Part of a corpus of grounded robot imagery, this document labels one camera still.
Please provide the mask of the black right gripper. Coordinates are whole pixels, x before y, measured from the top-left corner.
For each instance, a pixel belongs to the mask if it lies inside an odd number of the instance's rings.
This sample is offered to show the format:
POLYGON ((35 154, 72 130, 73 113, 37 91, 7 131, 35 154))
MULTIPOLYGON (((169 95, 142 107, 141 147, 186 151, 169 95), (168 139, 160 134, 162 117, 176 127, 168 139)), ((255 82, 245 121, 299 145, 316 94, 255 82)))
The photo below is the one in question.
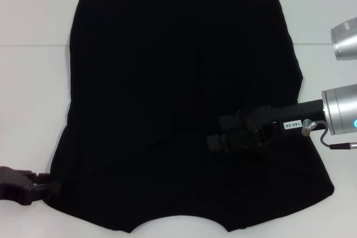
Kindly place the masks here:
POLYGON ((285 137, 300 135, 306 119, 318 121, 324 118, 322 100, 279 108, 263 106, 252 112, 238 111, 219 117, 219 125, 226 131, 206 136, 206 144, 213 153, 257 149, 285 137))

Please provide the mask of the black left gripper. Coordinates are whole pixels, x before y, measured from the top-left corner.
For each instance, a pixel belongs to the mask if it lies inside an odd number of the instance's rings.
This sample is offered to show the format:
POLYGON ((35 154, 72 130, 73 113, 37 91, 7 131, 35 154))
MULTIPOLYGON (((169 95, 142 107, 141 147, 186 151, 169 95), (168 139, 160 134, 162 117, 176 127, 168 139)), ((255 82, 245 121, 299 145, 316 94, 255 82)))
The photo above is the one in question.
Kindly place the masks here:
POLYGON ((15 170, 1 167, 1 200, 17 202, 20 205, 30 205, 34 197, 51 197, 58 195, 61 183, 52 182, 51 174, 32 171, 15 170))

